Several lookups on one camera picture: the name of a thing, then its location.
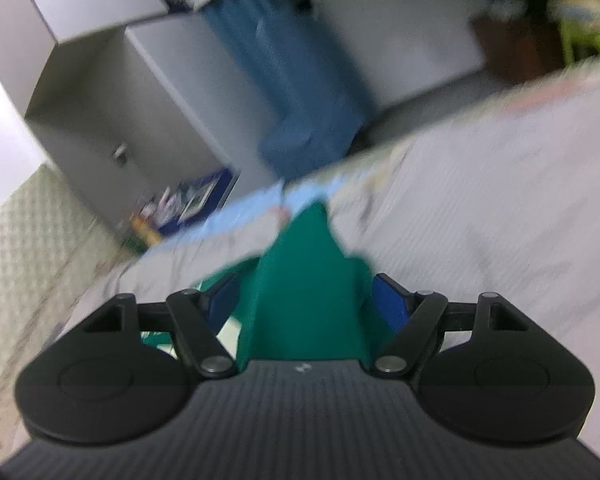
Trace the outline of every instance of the quilted fabric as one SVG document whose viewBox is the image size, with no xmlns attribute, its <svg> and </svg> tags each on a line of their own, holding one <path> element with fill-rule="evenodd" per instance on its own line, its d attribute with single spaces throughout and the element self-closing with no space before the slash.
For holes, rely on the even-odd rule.
<svg viewBox="0 0 600 480">
<path fill-rule="evenodd" d="M 120 244 L 41 166 L 0 209 L 0 459 L 18 421 L 13 383 Z"/>
</svg>

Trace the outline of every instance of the bed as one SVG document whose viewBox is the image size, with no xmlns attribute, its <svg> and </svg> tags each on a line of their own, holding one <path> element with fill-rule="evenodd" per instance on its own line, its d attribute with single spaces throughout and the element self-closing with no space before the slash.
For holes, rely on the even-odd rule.
<svg viewBox="0 0 600 480">
<path fill-rule="evenodd" d="M 323 194 L 289 202 L 303 185 Z M 600 60 L 267 192 L 273 199 L 240 221 L 217 221 L 112 270 L 65 330 L 116 293 L 160 301 L 261 253 L 289 215 L 323 198 L 343 247 L 376 272 L 453 301 L 497 290 L 580 357 L 597 384 L 581 438 L 600 455 Z M 230 347 L 236 334 L 230 327 L 221 340 Z M 25 439 L 20 428 L 14 446 Z"/>
</svg>

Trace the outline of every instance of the green object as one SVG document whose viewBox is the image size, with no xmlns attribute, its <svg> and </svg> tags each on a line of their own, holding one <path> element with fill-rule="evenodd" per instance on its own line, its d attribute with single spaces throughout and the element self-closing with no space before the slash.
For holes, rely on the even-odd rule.
<svg viewBox="0 0 600 480">
<path fill-rule="evenodd" d="M 371 365 L 392 337 L 370 299 L 368 265 L 342 253 L 321 203 L 301 212 L 261 257 L 219 272 L 201 290 L 228 272 L 240 279 L 234 311 L 242 324 L 240 368 L 250 359 L 358 359 Z"/>
<path fill-rule="evenodd" d="M 560 40 L 565 66 L 571 66 L 575 62 L 574 44 L 590 46 L 600 53 L 600 28 L 593 28 L 586 23 L 560 20 Z"/>
</svg>

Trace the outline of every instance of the silver screw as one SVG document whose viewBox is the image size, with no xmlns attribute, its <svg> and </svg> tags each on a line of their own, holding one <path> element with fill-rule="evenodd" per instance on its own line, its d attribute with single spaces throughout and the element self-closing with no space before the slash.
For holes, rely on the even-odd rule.
<svg viewBox="0 0 600 480">
<path fill-rule="evenodd" d="M 396 355 L 384 355 L 376 360 L 376 368 L 386 374 L 395 374 L 407 367 L 407 361 Z"/>
<path fill-rule="evenodd" d="M 202 361 L 202 369 L 210 374 L 221 374 L 227 371 L 233 362 L 228 357 L 223 355 L 214 355 L 213 357 L 207 357 Z"/>
</svg>

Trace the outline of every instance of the green cloth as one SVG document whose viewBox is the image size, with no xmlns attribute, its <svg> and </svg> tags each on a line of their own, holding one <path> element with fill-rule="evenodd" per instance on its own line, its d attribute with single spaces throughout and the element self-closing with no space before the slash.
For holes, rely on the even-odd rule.
<svg viewBox="0 0 600 480">
<path fill-rule="evenodd" d="M 222 270 L 200 289 L 228 272 L 240 279 L 233 314 L 242 324 L 240 368 L 250 359 L 358 359 L 370 365 L 392 336 L 370 300 L 368 265 L 342 253 L 321 203 L 302 211 L 261 257 Z"/>
</svg>

